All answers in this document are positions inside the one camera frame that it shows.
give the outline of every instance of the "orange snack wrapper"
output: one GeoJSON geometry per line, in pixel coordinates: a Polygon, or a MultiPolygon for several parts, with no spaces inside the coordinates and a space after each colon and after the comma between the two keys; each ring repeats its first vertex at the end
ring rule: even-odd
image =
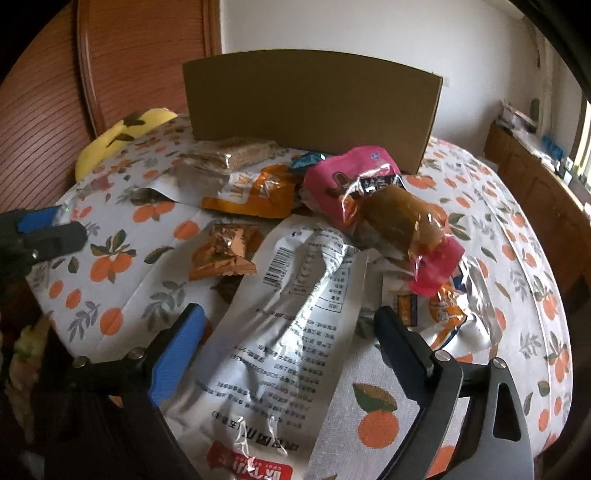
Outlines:
{"type": "Polygon", "coordinates": [[[256,225],[215,225],[209,240],[191,256],[189,280],[219,275],[254,275],[256,265],[247,260],[248,244],[258,232],[256,225]]]}
{"type": "Polygon", "coordinates": [[[234,172],[216,197],[204,196],[201,207],[238,215],[286,218],[293,207],[296,177],[288,165],[271,165],[259,173],[234,172]]]}

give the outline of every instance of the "blue gripper pad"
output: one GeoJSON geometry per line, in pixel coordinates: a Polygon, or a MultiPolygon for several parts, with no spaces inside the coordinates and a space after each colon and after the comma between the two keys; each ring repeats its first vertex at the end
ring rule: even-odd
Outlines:
{"type": "Polygon", "coordinates": [[[184,325],[174,335],[166,350],[160,355],[152,369],[152,386],[148,396],[155,406],[170,398],[183,377],[205,328],[205,312],[201,305],[189,305],[192,309],[184,325]]]}
{"type": "Polygon", "coordinates": [[[51,226],[59,209],[60,207],[56,206],[27,212],[21,221],[18,222],[17,231],[19,233],[31,233],[35,230],[51,226]]]}

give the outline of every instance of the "window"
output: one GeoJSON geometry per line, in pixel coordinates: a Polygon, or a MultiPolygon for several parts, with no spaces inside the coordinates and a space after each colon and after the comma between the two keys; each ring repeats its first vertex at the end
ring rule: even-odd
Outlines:
{"type": "Polygon", "coordinates": [[[574,151],[574,173],[586,179],[585,187],[590,190],[591,183],[591,104],[583,99],[579,129],[575,139],[574,151]]]}

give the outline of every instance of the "plastic packaging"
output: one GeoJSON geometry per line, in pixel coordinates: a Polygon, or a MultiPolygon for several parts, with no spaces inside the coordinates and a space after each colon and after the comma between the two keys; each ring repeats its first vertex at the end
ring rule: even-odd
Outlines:
{"type": "Polygon", "coordinates": [[[434,295],[464,254],[458,241],[445,232],[446,219],[397,186],[390,185],[364,198],[361,213],[361,236],[382,255],[412,272],[410,288],[419,295],[434,295]]]}
{"type": "Polygon", "coordinates": [[[209,241],[194,251],[189,280],[219,275],[254,275],[256,265],[246,259],[246,248],[256,225],[215,225],[209,241]]]}
{"type": "Polygon", "coordinates": [[[318,218],[264,240],[161,409],[204,478],[304,477],[355,331],[367,253],[318,218]]]}
{"type": "Polygon", "coordinates": [[[394,180],[384,179],[380,184],[366,184],[364,179],[386,178],[395,174],[400,174],[400,170],[383,148],[357,147],[345,155],[328,158],[309,167],[304,187],[330,223],[346,231],[355,221],[359,210],[358,199],[378,186],[395,181],[394,177],[394,180]]]}
{"type": "Polygon", "coordinates": [[[295,155],[291,158],[289,173],[304,176],[307,169],[317,163],[326,160],[328,155],[320,152],[308,152],[303,155],[295,155]]]}
{"type": "Polygon", "coordinates": [[[181,155],[181,162],[145,187],[186,205],[237,215],[286,218],[294,205],[296,183],[301,181],[287,173],[288,163],[290,155],[299,153],[300,150],[285,150],[234,172],[193,167],[187,156],[181,155]]]}
{"type": "Polygon", "coordinates": [[[267,160],[281,150],[271,140],[232,137],[200,141],[185,157],[193,167],[229,172],[267,160]]]}
{"type": "MultiPolygon", "coordinates": [[[[384,274],[382,304],[396,310],[411,296],[402,277],[391,272],[384,274]]],[[[490,349],[501,341],[501,327],[485,279],[473,257],[464,256],[455,274],[433,296],[417,296],[412,307],[417,321],[413,330],[433,350],[445,349],[461,358],[490,349]]]]}

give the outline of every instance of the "metal screw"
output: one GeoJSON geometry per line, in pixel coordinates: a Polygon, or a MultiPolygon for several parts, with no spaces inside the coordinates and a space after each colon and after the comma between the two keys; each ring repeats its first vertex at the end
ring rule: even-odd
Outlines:
{"type": "Polygon", "coordinates": [[[127,354],[127,358],[131,358],[132,360],[139,360],[144,356],[145,349],[141,348],[140,346],[131,349],[127,354]]]}
{"type": "Polygon", "coordinates": [[[452,356],[445,350],[438,350],[435,352],[435,358],[440,362],[449,362],[452,359],[452,356]]]}
{"type": "Polygon", "coordinates": [[[74,359],[74,361],[72,362],[72,366],[74,368],[81,368],[85,366],[89,361],[90,359],[87,356],[80,355],[74,359]]]}
{"type": "Polygon", "coordinates": [[[502,358],[498,358],[497,356],[492,359],[492,364],[495,367],[500,368],[501,370],[507,368],[507,364],[505,363],[505,361],[502,358]]]}

